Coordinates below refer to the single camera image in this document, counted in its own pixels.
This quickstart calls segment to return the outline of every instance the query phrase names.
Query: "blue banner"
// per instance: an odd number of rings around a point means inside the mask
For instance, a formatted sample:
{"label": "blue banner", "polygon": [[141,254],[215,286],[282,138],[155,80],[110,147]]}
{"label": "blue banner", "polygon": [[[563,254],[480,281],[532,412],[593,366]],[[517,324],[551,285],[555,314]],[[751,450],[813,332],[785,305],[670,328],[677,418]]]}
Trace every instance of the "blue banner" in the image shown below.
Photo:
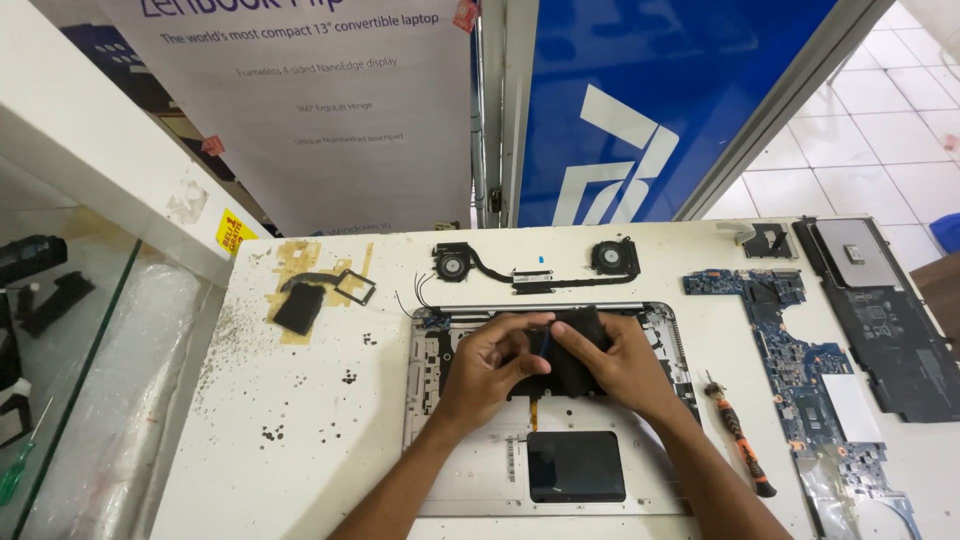
{"label": "blue banner", "polygon": [[673,218],[836,0],[541,0],[517,224]]}

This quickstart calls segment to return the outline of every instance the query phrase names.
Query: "dirty table surface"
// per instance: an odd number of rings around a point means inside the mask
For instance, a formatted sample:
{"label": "dirty table surface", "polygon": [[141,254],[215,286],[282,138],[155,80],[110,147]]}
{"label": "dirty table surface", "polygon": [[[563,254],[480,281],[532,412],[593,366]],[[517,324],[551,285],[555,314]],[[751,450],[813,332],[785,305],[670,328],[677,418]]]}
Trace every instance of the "dirty table surface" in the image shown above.
{"label": "dirty table surface", "polygon": [[[490,268],[551,269],[585,279],[589,249],[628,235],[641,274],[620,285],[515,296],[509,285],[473,270],[460,283],[433,279],[431,306],[663,302],[676,316],[704,430],[746,478],[730,437],[700,392],[705,370],[728,388],[744,431],[778,488],[764,499],[794,537],[813,537],[802,489],[739,297],[687,297],[681,276],[707,268],[803,271],[807,302],[784,312],[787,328],[810,342],[846,340],[806,258],[746,259],[732,233],[709,221],[596,227],[367,234],[245,241],[230,277],[217,329],[156,517],[153,540],[323,538],[400,454],[410,345],[419,304],[417,274],[432,273],[433,246],[466,241]],[[334,292],[309,335],[272,324],[285,298],[279,287],[306,271],[350,268],[376,282],[370,302]],[[355,282],[345,283],[349,288]],[[954,538],[960,425],[903,424],[881,414],[856,367],[886,439],[884,470],[914,506],[924,539]],[[858,508],[864,538],[909,538],[900,518],[878,503]],[[421,518],[411,538],[696,538],[692,518]]]}

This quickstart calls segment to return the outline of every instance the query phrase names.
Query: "human hand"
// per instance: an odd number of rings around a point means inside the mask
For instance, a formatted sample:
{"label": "human hand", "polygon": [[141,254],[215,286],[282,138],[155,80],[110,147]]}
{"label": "human hand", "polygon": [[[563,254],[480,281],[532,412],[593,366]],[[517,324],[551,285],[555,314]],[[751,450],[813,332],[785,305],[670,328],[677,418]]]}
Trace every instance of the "human hand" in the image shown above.
{"label": "human hand", "polygon": [[[461,340],[444,396],[427,425],[442,426],[462,439],[493,418],[515,384],[531,375],[550,373],[550,364],[530,353],[523,330],[546,326],[553,319],[553,313],[503,313]],[[500,367],[509,355],[516,358]]]}
{"label": "human hand", "polygon": [[613,345],[603,352],[566,323],[556,322],[550,333],[589,368],[611,397],[647,420],[662,419],[680,400],[657,354],[635,317],[600,313],[600,322]]}

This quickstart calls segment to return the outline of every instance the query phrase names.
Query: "screwdriver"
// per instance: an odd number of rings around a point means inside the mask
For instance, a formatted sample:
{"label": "screwdriver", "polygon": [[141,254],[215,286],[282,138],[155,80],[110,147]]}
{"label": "screwdriver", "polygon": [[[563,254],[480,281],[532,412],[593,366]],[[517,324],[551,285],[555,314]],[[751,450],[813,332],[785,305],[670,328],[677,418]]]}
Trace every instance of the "screwdriver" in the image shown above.
{"label": "screwdriver", "polygon": [[704,388],[704,393],[717,403],[720,420],[723,421],[724,428],[733,435],[733,440],[740,449],[740,456],[743,457],[743,462],[747,464],[747,469],[750,471],[750,478],[753,479],[756,485],[756,494],[764,499],[777,495],[777,490],[774,489],[774,486],[770,485],[766,473],[760,468],[760,463],[756,460],[756,454],[754,454],[753,449],[750,448],[747,437],[743,436],[740,419],[736,417],[736,413],[733,412],[733,406],[730,405],[730,402],[728,402],[724,396],[724,390],[726,390],[726,388],[714,382],[709,371],[707,371],[707,380],[709,380],[709,384]]}
{"label": "screwdriver", "polygon": [[47,415],[47,410],[53,401],[53,396],[50,396],[50,401],[47,402],[47,406],[43,409],[43,414],[40,415],[40,419],[36,422],[36,426],[34,426],[34,432],[30,434],[30,440],[27,441],[27,446],[23,447],[20,455],[16,457],[16,461],[10,466],[10,469],[7,469],[7,472],[4,473],[3,479],[0,479],[0,506],[6,506],[13,498],[16,485],[20,483],[23,469],[27,466],[27,456],[30,455],[30,452],[32,452],[36,446],[34,443],[36,431],[40,428],[40,423],[43,422],[43,417]]}

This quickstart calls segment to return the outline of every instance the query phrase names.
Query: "red sticker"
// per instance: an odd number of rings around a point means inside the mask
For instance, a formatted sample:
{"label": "red sticker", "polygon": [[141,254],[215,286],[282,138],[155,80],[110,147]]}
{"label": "red sticker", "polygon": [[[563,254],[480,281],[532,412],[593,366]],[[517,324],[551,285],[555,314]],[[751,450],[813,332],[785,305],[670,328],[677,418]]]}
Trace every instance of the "red sticker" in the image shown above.
{"label": "red sticker", "polygon": [[473,32],[473,25],[476,24],[479,14],[480,6],[477,6],[473,0],[460,0],[457,4],[457,14],[453,15],[453,25],[469,34]]}
{"label": "red sticker", "polygon": [[220,142],[220,137],[216,135],[205,138],[204,144],[200,145],[200,149],[210,156],[219,156],[225,152],[224,143]]}

